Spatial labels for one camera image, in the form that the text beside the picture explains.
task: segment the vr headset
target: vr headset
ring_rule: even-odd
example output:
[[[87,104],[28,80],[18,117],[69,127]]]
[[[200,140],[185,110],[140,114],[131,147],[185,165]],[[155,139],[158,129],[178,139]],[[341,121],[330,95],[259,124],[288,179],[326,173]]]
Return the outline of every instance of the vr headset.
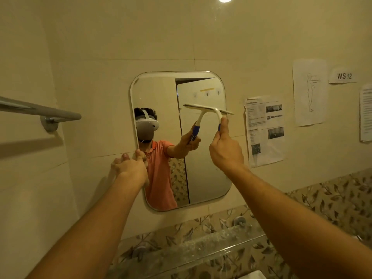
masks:
[[[135,118],[137,137],[140,142],[151,142],[154,138],[154,132],[158,130],[160,124],[155,117],[149,116],[146,110],[141,110],[144,114]]]

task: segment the photo on paper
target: photo on paper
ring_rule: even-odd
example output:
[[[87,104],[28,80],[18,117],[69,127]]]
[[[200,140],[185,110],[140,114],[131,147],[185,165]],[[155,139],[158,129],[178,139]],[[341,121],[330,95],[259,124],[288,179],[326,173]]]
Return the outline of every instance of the photo on paper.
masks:
[[[252,154],[253,155],[261,154],[261,144],[252,145]]]
[[[266,107],[266,112],[267,113],[270,113],[270,112],[277,112],[279,110],[283,110],[283,107],[282,105],[275,105],[275,106],[267,106]]]
[[[284,136],[284,127],[272,128],[267,131],[269,139],[279,138]]]

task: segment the orange polo shirt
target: orange polo shirt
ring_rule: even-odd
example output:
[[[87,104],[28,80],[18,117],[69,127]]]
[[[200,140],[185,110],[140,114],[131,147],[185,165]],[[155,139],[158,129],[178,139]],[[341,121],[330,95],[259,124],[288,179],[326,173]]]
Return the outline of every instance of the orange polo shirt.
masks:
[[[152,141],[151,149],[146,154],[147,174],[150,185],[145,188],[147,202],[158,211],[168,211],[177,208],[170,180],[169,159],[167,154],[172,143],[167,141]]]

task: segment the bathroom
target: bathroom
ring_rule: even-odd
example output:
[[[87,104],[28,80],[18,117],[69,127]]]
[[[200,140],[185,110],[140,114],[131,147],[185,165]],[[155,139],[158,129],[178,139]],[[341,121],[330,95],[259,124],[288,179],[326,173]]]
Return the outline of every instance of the bathroom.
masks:
[[[235,114],[230,136],[247,165],[246,98],[279,97],[285,158],[252,172],[302,204],[312,198],[316,212],[323,207],[323,216],[371,246],[372,145],[359,139],[359,91],[372,80],[371,7],[372,0],[0,0],[0,96],[82,117],[48,133],[38,116],[0,112],[0,278],[25,278],[107,190],[111,162],[132,157],[131,86],[147,72],[219,78],[226,110]],[[292,76],[301,58],[352,67],[358,76],[357,83],[329,84],[325,122],[305,127],[295,122]],[[113,265],[145,237],[166,249],[189,231],[196,240],[211,227],[229,229],[240,215],[255,221],[234,185],[224,196],[167,212],[140,193]],[[241,273],[269,277],[270,266],[278,278],[292,276],[279,257],[265,239],[234,263],[221,256],[177,276],[233,278],[240,263]]]

